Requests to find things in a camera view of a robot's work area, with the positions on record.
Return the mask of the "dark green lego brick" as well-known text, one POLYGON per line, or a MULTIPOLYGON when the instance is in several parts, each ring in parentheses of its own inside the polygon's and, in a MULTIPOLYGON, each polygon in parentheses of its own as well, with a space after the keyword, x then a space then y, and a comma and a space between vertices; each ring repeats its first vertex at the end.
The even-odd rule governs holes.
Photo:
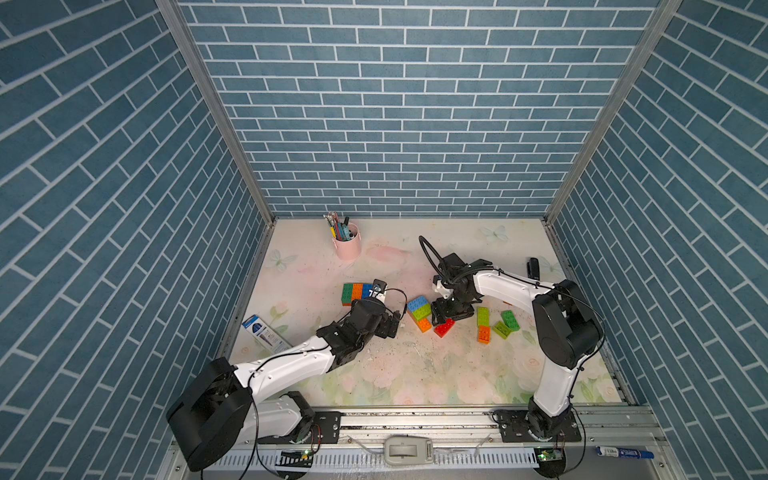
POLYGON ((341 304, 343 306, 350 306, 352 302, 352 296, 354 291, 353 283, 345 283, 342 287, 341 304))

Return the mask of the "light blue lego brick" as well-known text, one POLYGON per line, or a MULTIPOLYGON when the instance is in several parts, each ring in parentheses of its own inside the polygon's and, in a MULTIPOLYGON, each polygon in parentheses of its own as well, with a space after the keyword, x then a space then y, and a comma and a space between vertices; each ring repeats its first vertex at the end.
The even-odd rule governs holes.
POLYGON ((411 300, 407 304, 407 311, 411 315, 411 311, 412 310, 414 310, 415 308, 418 308, 421 305, 427 304, 427 303, 430 304, 430 302, 424 296, 419 296, 419 297, 411 300))

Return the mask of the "red lego brick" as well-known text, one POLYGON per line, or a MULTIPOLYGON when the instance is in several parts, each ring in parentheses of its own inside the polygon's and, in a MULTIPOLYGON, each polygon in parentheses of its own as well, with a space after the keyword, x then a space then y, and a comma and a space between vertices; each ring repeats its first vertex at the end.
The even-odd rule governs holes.
POLYGON ((447 319, 444 323, 436 325, 434 327, 434 333, 439 338, 444 338, 445 335, 453 328, 455 322, 452 319, 447 319))

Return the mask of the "lime green lego brick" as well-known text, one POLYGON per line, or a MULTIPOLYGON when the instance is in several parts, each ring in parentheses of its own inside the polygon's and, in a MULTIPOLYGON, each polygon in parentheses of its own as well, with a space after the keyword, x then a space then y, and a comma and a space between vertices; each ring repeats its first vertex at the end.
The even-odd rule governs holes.
POLYGON ((411 311, 411 315, 416 322, 421 322, 424 319, 428 319, 431 314, 432 310, 429 303, 421 305, 411 311))

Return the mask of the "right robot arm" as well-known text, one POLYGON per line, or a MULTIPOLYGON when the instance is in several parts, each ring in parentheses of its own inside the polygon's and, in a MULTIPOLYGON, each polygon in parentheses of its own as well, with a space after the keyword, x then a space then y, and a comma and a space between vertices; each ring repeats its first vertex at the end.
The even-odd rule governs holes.
POLYGON ((571 412, 579 371, 605 339, 599 315, 580 287, 571 280, 549 283, 516 276, 484 259, 467 263, 454 253, 442 256, 425 237, 418 240, 436 272, 433 289, 438 298, 431 303, 434 326, 472 317, 474 306, 486 297, 533 316, 545 361, 526 421, 532 437, 555 436, 571 412))

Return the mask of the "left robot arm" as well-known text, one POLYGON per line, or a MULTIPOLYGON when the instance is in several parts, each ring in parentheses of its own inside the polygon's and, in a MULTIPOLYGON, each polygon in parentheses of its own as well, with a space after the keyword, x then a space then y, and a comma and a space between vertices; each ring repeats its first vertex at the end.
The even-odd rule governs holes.
POLYGON ((295 347, 252 362, 219 357, 204 366, 166 413, 189 470, 203 471, 245 440, 303 439, 314 411, 293 385, 354 361, 374 337, 395 337, 401 316, 386 306, 386 292, 386 283, 374 280, 368 296, 295 347))

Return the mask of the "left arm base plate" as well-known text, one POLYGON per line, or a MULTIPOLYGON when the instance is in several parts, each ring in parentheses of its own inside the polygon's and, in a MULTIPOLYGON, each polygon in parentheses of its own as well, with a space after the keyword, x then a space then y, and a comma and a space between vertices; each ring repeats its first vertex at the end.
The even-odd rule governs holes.
POLYGON ((337 444, 341 430, 340 411, 316 411, 312 418, 303 417, 289 433, 288 442, 293 444, 337 444))

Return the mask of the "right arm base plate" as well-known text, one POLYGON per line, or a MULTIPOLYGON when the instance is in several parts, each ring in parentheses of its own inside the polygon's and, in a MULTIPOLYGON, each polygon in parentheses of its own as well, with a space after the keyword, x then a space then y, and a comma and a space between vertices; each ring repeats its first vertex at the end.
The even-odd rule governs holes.
POLYGON ((503 443, 567 443, 583 440, 582 430, 572 408, 556 417, 541 411, 499 409, 491 412, 503 443))

